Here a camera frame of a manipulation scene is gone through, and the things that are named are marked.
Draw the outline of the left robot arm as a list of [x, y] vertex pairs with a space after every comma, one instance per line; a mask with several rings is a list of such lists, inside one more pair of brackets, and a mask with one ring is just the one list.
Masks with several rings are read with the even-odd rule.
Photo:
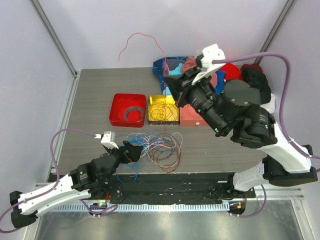
[[106, 153], [79, 165], [51, 184], [27, 193], [11, 192], [11, 223], [16, 229], [20, 229], [66, 203], [89, 198], [102, 199], [108, 189], [107, 182], [116, 173], [118, 166], [137, 162], [143, 148], [124, 140], [122, 146], [106, 147]]

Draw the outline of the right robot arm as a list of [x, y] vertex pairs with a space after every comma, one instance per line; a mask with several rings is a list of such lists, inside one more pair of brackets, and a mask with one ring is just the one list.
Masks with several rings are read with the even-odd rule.
[[200, 70], [163, 78], [177, 107], [190, 105], [213, 129], [216, 137], [233, 132], [231, 141], [242, 147], [264, 152], [256, 166], [229, 176], [226, 193], [233, 198], [263, 184], [292, 187], [318, 180], [309, 159], [310, 147], [294, 148], [285, 138], [275, 118], [260, 106], [260, 91], [248, 83], [232, 79], [220, 94], [210, 77], [193, 83]]

